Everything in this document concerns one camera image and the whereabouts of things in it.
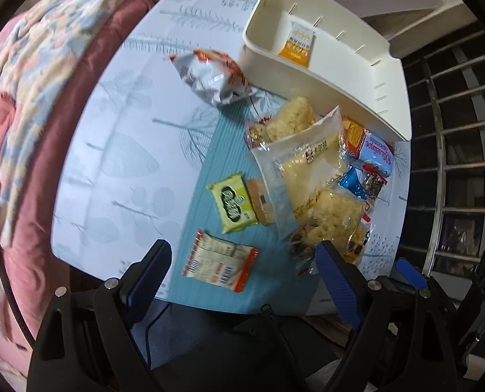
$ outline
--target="multicolored blanket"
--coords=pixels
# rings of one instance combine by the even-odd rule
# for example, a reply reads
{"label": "multicolored blanket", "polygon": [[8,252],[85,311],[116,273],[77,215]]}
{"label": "multicolored blanket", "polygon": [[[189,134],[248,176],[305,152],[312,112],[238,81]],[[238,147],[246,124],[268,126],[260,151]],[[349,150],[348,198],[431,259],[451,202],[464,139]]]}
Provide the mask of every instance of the multicolored blanket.
{"label": "multicolored blanket", "polygon": [[0,90],[16,117],[0,152],[0,235],[12,241],[20,193],[54,103],[87,46],[124,0],[42,0],[0,45]]}

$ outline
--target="yellow snack packet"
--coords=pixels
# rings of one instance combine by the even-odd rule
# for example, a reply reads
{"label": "yellow snack packet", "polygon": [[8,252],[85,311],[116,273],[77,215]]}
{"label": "yellow snack packet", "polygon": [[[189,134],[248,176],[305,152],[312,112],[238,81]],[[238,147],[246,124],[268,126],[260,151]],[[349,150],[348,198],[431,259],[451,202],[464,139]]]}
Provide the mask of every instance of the yellow snack packet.
{"label": "yellow snack packet", "polygon": [[241,174],[233,174],[225,180],[210,184],[207,189],[212,192],[219,209],[223,234],[259,223]]}
{"label": "yellow snack packet", "polygon": [[307,68],[314,35],[310,28],[292,22],[288,40],[278,55]]}

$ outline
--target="green snack package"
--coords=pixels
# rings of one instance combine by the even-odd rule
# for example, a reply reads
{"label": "green snack package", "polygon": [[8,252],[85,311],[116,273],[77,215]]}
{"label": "green snack package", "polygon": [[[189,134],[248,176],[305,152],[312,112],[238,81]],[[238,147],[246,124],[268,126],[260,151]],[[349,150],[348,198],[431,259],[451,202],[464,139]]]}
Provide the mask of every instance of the green snack package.
{"label": "green snack package", "polygon": [[258,223],[240,173],[210,184],[223,223],[223,234],[239,231]]}

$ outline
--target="table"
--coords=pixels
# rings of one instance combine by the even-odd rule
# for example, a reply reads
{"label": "table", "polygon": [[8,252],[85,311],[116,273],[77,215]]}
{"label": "table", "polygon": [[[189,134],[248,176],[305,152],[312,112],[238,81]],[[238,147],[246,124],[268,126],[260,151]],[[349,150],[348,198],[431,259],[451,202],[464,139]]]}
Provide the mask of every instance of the table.
{"label": "table", "polygon": [[[137,25],[103,73],[71,142],[56,199],[54,254],[88,274],[119,277],[158,238],[173,262],[157,297],[183,305],[252,313],[271,303],[280,314],[335,310],[317,275],[295,276],[274,226],[221,234],[206,186],[234,172],[260,176],[243,142],[247,120],[276,111],[283,99],[260,91],[254,104],[223,110],[185,86],[168,55],[214,48],[237,57],[257,0],[161,0]],[[389,274],[409,185],[409,143],[396,144],[396,166],[372,216],[359,268]],[[261,249],[242,293],[181,275],[198,228]]]}

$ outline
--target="bed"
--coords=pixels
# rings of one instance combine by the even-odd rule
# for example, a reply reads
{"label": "bed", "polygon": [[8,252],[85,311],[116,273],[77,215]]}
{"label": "bed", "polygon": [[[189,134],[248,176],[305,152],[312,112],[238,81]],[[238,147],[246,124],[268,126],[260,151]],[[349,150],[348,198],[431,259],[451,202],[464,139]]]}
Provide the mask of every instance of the bed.
{"label": "bed", "polygon": [[[50,226],[72,134],[108,62],[157,1],[41,0],[0,32],[0,232],[12,225],[1,242],[33,335],[69,281],[68,264],[51,253]],[[0,281],[0,370],[15,389],[23,390],[30,352]]]}

